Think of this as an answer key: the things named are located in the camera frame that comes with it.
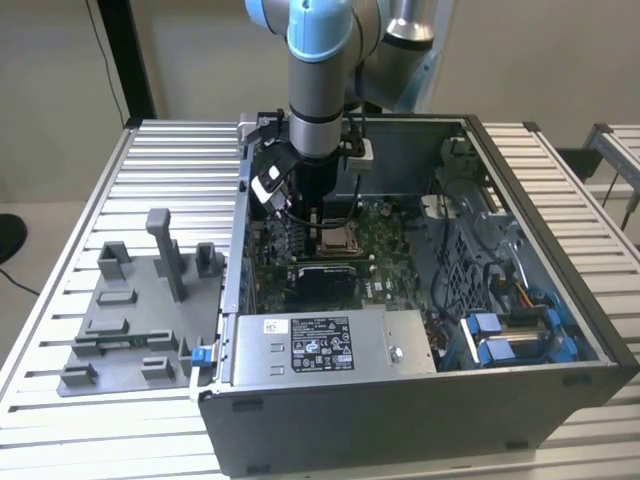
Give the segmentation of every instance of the robotic arm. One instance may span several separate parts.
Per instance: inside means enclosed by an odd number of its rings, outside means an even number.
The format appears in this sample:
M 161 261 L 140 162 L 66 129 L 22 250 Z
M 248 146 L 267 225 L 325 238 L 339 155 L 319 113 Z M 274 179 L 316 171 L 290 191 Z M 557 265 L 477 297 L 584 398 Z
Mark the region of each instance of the robotic arm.
M 279 211 L 288 199 L 304 198 L 296 210 L 309 218 L 335 187 L 339 158 L 371 155 L 362 136 L 345 135 L 345 104 L 367 100 L 413 110 L 426 81 L 423 66 L 433 44 L 435 3 L 246 0 L 251 20 L 285 37 L 289 49 L 287 138 L 284 145 L 273 145 L 273 160 L 252 181 L 267 208 Z M 283 193 L 284 180 L 294 170 L 295 192 Z

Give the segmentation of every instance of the cable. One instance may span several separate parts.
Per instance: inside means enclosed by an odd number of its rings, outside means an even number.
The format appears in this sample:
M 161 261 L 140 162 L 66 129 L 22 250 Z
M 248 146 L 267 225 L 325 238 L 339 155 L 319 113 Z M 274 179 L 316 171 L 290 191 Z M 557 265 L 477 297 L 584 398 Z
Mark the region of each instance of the cable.
M 365 125 L 365 103 L 366 100 L 364 99 L 364 81 L 362 79 L 362 72 L 364 71 L 364 60 L 362 62 L 360 62 L 360 64 L 356 67 L 356 94 L 360 97 L 360 99 L 362 100 L 362 106 L 360 107 L 360 112 L 361 112 L 361 120 L 362 120 L 362 125 L 360 126 L 360 131 L 362 132 L 362 138 L 367 136 L 367 127 Z
M 529 295 L 527 295 L 527 292 L 524 291 L 524 288 L 522 288 L 522 285 L 520 285 L 518 282 L 513 282 L 513 284 L 516 286 L 516 288 L 520 292 L 520 295 L 522 295 L 522 299 L 527 304 L 527 306 L 533 307 L 533 302 L 529 299 Z
M 20 282 L 16 282 L 11 275 L 9 275 L 7 272 L 5 272 L 2 268 L 0 268 L 0 273 L 2 275 L 4 275 L 5 277 L 7 277 L 7 280 L 9 280 L 9 282 L 13 283 L 16 287 L 21 288 L 22 290 L 24 290 L 25 292 L 29 292 L 32 293 L 33 295 L 35 295 L 36 297 L 40 296 L 40 292 L 29 288 L 25 285 L 22 285 Z
M 620 230 L 624 232 L 624 229 L 627 228 L 627 223 L 629 223 L 629 218 L 631 218 L 631 212 L 627 212 L 624 214 L 624 218 L 622 219 L 622 225 L 620 225 Z
M 332 222 L 332 223 L 311 223 L 311 222 L 307 222 L 306 220 L 302 220 L 301 218 L 294 217 L 286 210 L 283 210 L 282 212 L 293 223 L 297 223 L 298 225 L 302 225 L 304 227 L 317 228 L 320 230 L 334 230 L 336 228 L 344 227 L 347 223 L 351 221 L 351 219 L 353 218 L 353 214 L 356 211 L 356 206 L 358 205 L 358 196 L 360 195 L 361 180 L 362 178 L 360 177 L 360 175 L 358 175 L 358 179 L 356 180 L 356 188 L 353 191 L 353 200 L 351 201 L 351 209 L 349 210 L 349 214 L 344 220 L 341 220 L 339 222 Z
M 96 28 L 96 22 L 93 19 L 93 12 L 91 11 L 91 7 L 89 6 L 89 0 L 84 0 L 84 3 L 87 6 L 87 11 L 89 12 L 89 19 L 91 20 L 91 26 L 93 27 L 93 33 L 96 36 L 98 47 L 100 47 L 100 52 L 102 53 L 102 58 L 104 59 L 104 68 L 107 70 L 107 80 L 109 80 L 109 88 L 111 89 L 111 95 L 113 96 L 113 101 L 115 102 L 116 108 L 118 109 L 118 113 L 120 114 L 120 125 L 122 125 L 122 128 L 124 128 L 124 115 L 122 113 L 122 109 L 120 108 L 120 103 L 118 102 L 116 91 L 113 88 L 113 80 L 111 80 L 111 71 L 109 70 L 109 61 L 107 60 L 107 54 L 104 53 L 104 48 L 102 47 L 102 42 L 100 41 L 100 35 L 98 35 L 98 29 Z
M 611 185 L 609 185 L 609 190 L 607 190 L 607 194 L 604 196 L 604 200 L 602 200 L 603 208 L 607 204 L 607 200 L 609 200 L 609 195 L 611 195 L 611 191 L 613 190 L 613 187 L 616 184 L 616 181 L 618 180 L 618 175 L 620 174 L 616 172 L 615 176 L 613 177 L 613 180 L 611 180 Z

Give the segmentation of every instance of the metal rail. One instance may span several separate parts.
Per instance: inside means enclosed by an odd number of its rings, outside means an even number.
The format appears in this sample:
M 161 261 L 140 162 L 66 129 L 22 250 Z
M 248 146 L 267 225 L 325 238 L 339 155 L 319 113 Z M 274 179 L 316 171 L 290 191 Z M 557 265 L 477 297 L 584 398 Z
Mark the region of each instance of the metal rail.
M 546 139 L 488 124 L 495 143 L 605 312 L 640 357 L 640 259 Z M 186 389 L 60 398 L 59 370 L 98 279 L 106 240 L 156 254 L 145 215 L 167 206 L 183 251 L 228 253 L 238 182 L 236 124 L 147 121 L 127 132 L 0 376 L 0 476 L 225 478 Z M 332 478 L 595 479 L 640 471 L 640 378 L 571 416 L 535 452 L 366 467 Z M 300 474 L 287 478 L 300 478 Z M 309 478 L 326 477 L 327 472 Z
M 640 192 L 640 125 L 596 124 L 585 146 L 597 150 L 636 192 Z

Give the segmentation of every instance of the black base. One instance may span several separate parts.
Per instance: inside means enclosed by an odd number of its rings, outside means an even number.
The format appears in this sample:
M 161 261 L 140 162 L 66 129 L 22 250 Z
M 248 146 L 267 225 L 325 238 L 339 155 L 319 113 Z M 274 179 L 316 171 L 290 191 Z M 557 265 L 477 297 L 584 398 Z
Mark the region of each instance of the black base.
M 26 239 L 27 226 L 20 217 L 0 214 L 0 265 L 13 257 Z

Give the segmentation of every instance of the power cable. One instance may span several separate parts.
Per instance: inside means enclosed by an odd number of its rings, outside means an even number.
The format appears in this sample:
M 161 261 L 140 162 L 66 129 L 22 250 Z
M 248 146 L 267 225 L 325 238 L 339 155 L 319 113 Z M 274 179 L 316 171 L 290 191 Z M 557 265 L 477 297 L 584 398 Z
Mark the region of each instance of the power cable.
M 21 288 L 25 292 L 29 292 L 29 293 L 35 295 L 36 297 L 40 296 L 40 292 L 34 290 L 33 288 L 29 288 L 26 285 L 21 284 L 20 282 L 15 281 L 13 279 L 13 277 L 11 275 L 9 275 L 7 272 L 5 272 L 2 268 L 0 268 L 0 273 L 2 275 L 4 275 L 7 278 L 7 280 L 9 280 L 9 282 L 11 282 L 16 287 Z
M 109 88 L 111 89 L 111 96 L 113 97 L 113 101 L 116 104 L 118 113 L 120 114 L 120 125 L 122 125 L 122 128 L 124 128 L 124 114 L 122 113 L 122 108 L 120 108 L 120 103 L 118 102 L 118 97 L 116 96 L 115 88 L 113 87 L 113 80 L 111 79 L 111 70 L 109 69 L 109 61 L 107 60 L 107 54 L 104 52 L 104 48 L 102 47 L 102 42 L 100 41 L 100 35 L 98 35 L 96 22 L 93 19 L 93 12 L 91 11 L 89 0 L 84 0 L 84 3 L 87 6 L 87 11 L 89 12 L 89 19 L 91 20 L 91 26 L 93 27 L 93 33 L 96 36 L 98 47 L 100 47 L 100 52 L 102 53 L 102 58 L 104 59 L 104 68 L 107 71 L 107 80 L 109 80 Z

